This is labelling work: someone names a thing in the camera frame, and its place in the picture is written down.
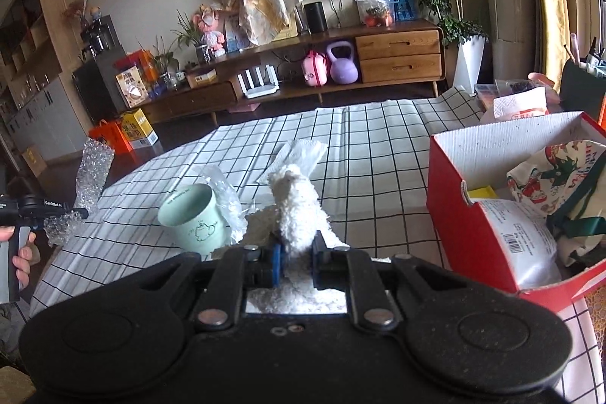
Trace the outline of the person's left hand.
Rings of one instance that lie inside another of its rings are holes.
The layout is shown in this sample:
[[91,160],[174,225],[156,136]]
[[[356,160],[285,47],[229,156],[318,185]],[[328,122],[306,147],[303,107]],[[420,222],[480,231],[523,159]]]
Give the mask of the person's left hand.
[[12,264],[16,268],[16,279],[19,281],[20,290],[24,290],[30,284],[30,272],[32,265],[40,261],[40,253],[35,245],[36,233],[31,232],[27,244],[20,248],[17,255],[12,258]]

